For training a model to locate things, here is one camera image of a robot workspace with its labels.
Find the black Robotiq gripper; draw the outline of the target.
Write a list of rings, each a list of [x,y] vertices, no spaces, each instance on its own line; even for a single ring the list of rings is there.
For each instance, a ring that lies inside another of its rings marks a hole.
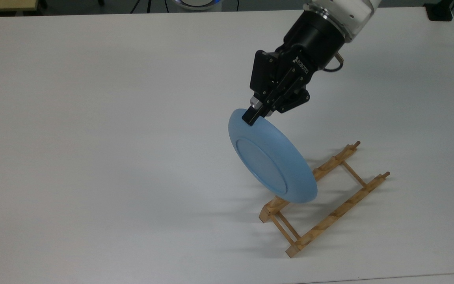
[[[344,36],[333,23],[314,11],[303,11],[275,50],[278,57],[256,52],[250,82],[254,95],[242,119],[253,126],[270,112],[284,113],[308,102],[306,84],[344,43]]]

